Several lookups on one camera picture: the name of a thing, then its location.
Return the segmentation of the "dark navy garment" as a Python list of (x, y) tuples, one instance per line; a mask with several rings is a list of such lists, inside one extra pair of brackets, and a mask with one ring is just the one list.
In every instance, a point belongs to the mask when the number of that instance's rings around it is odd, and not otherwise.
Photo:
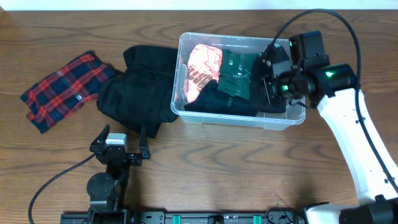
[(184, 106), (185, 111), (238, 116), (257, 115), (257, 110), (250, 106), (248, 100), (219, 91), (217, 87), (218, 83), (215, 80), (209, 81), (196, 100)]

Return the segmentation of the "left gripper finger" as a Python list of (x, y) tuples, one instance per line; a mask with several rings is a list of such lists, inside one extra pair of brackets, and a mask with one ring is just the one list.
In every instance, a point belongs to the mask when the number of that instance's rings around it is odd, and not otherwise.
[(143, 126), (139, 138), (139, 150), (142, 159), (150, 159), (150, 150), (147, 142), (146, 127)]
[(102, 130), (102, 132), (100, 132), (100, 134), (96, 138), (96, 142), (98, 144), (104, 144), (106, 142), (106, 139), (109, 135), (109, 130), (110, 130), (110, 126), (107, 124), (104, 127), (104, 129)]

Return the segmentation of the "black cloth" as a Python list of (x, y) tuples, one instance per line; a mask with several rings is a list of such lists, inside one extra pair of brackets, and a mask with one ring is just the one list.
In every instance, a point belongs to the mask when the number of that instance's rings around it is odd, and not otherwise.
[(249, 101), (252, 109), (264, 113), (285, 113), (286, 102), (271, 91), (273, 71), (260, 57), (256, 57), (251, 70)]

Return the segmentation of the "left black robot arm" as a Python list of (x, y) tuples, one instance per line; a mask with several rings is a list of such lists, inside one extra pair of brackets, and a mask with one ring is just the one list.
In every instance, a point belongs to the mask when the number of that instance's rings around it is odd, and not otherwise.
[(90, 145), (90, 151), (100, 163), (106, 166), (105, 172), (93, 175), (86, 190), (90, 196), (90, 208), (94, 212), (117, 210), (123, 201), (131, 166), (141, 166), (143, 160), (150, 159), (146, 128), (141, 128), (139, 152), (127, 152), (127, 136), (110, 133), (106, 125)]

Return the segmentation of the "clear plastic storage bin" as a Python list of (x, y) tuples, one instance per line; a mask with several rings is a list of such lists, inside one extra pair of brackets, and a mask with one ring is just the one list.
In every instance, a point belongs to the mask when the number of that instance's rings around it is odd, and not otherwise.
[(306, 109), (299, 105), (286, 105), (285, 113), (258, 112), (255, 116), (185, 111), (184, 106), (188, 103), (188, 59), (196, 45), (205, 44), (219, 49), (228, 49), (233, 53), (254, 54), (264, 51), (271, 42), (271, 38), (262, 37), (203, 34), (196, 32), (183, 33), (179, 38), (178, 44), (174, 86), (170, 102), (171, 110), (186, 123), (228, 124), (278, 131), (284, 130), (291, 125), (303, 123), (306, 118)]

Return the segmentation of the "large black garment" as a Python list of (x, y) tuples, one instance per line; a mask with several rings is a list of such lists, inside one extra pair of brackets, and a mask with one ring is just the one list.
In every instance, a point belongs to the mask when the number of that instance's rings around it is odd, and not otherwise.
[(177, 49), (136, 45), (123, 53), (127, 69), (104, 82), (97, 107), (106, 116), (137, 133), (143, 127), (154, 138), (162, 123), (172, 123), (172, 99)]

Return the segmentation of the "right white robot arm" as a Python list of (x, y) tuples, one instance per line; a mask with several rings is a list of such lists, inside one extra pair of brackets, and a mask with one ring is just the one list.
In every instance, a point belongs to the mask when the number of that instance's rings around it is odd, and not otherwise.
[(307, 205), (295, 223), (396, 223), (396, 163), (369, 116), (358, 77), (347, 63), (330, 63), (321, 33), (291, 37), (289, 50), (271, 42), (254, 68), (266, 105), (310, 100), (330, 127), (353, 178), (357, 206)]

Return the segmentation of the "pink printed shirt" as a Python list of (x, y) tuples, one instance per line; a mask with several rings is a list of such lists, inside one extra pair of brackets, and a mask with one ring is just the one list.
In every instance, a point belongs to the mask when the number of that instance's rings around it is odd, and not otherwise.
[(218, 82), (223, 51), (205, 44), (197, 44), (188, 59), (187, 101), (196, 100), (201, 90), (211, 81)]

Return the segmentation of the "dark green cloth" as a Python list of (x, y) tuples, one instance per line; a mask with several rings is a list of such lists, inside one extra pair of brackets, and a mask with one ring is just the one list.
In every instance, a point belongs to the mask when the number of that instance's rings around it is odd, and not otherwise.
[(217, 90), (249, 100), (255, 59), (257, 54), (237, 54), (223, 50)]

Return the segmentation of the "red plaid cloth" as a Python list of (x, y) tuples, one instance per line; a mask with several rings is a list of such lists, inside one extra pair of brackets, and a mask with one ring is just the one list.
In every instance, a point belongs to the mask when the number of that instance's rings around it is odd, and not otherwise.
[(43, 134), (97, 99), (102, 84), (116, 75), (115, 69), (87, 51), (35, 83), (20, 99), (30, 109), (27, 118)]

